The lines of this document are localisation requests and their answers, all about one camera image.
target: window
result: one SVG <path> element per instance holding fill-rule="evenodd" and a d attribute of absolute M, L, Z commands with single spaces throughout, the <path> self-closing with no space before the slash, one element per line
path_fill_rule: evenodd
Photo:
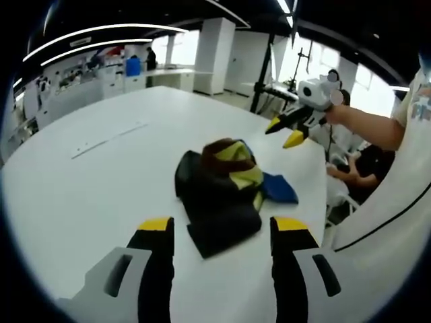
<path fill-rule="evenodd" d="M 298 53 L 302 48 L 302 54 L 308 55 L 310 52 L 310 46 L 311 53 L 310 62 L 308 64 L 308 73 L 306 71 L 307 60 L 303 58 L 301 59 L 301 62 L 298 66 L 298 72 L 296 74 L 297 86 L 300 81 L 318 78 L 320 75 L 328 74 L 330 69 L 338 68 L 339 52 L 317 42 L 311 43 L 311 40 L 300 38 L 298 35 L 296 35 L 293 48 L 291 39 L 288 40 L 283 64 L 281 65 L 279 81 L 288 81 L 289 79 L 293 78 L 296 64 L 298 63 Z"/>
<path fill-rule="evenodd" d="M 153 40 L 152 48 L 156 54 L 158 64 L 166 64 L 166 53 L 168 52 L 169 36 L 159 37 Z"/>
<path fill-rule="evenodd" d="M 395 94 L 389 84 L 359 64 L 351 105 L 368 113 L 390 117 L 394 103 Z"/>
<path fill-rule="evenodd" d="M 174 38 L 171 63 L 179 65 L 194 65 L 196 61 L 198 42 L 198 30 L 176 34 Z"/>

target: white t-shirt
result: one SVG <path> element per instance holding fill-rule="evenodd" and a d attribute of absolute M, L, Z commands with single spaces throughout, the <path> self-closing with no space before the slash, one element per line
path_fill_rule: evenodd
<path fill-rule="evenodd" d="M 414 80 L 410 83 L 410 91 L 399 105 L 396 113 L 394 113 L 394 119 L 404 128 L 407 126 L 408 116 L 411 116 L 412 106 L 416 102 L 414 97 L 421 88 L 421 85 L 425 85 L 426 83 L 424 72 L 420 69 L 416 73 Z"/>

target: pile of clothes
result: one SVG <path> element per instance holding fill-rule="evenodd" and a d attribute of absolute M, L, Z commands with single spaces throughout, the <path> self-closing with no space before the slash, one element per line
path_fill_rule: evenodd
<path fill-rule="evenodd" d="M 258 232 L 264 199 L 298 204 L 283 176 L 263 173 L 247 145 L 229 138 L 206 145 L 202 154 L 186 152 L 176 169 L 175 191 L 204 258 Z"/>

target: black ceiling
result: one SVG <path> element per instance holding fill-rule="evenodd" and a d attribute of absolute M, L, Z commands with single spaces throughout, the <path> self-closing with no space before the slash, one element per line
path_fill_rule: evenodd
<path fill-rule="evenodd" d="M 419 67 L 411 29 L 421 26 L 431 29 L 427 26 L 428 20 L 419 20 L 413 14 L 411 4 L 415 1 L 419 0 L 298 0 L 298 31 L 301 36 L 328 44 L 351 60 L 368 65 L 389 83 L 405 83 L 413 78 Z M 290 35 L 291 29 L 282 18 L 276 0 L 217 2 L 250 24 L 253 31 Z M 294 0 L 286 2 L 292 7 Z M 426 12 L 430 5 L 423 6 Z M 237 27 L 244 26 L 240 20 L 206 0 L 60 0 L 52 6 L 45 35 L 45 19 L 40 20 L 31 39 L 30 51 L 54 38 L 95 26 L 142 23 L 194 29 L 200 28 L 204 19 L 221 16 L 235 22 Z M 91 36 L 98 42 L 143 36 L 155 38 L 162 33 L 119 28 L 94 32 Z M 34 55 L 22 66 L 21 74 L 35 71 L 43 60 L 66 51 L 72 40 L 83 37 L 70 38 Z"/>

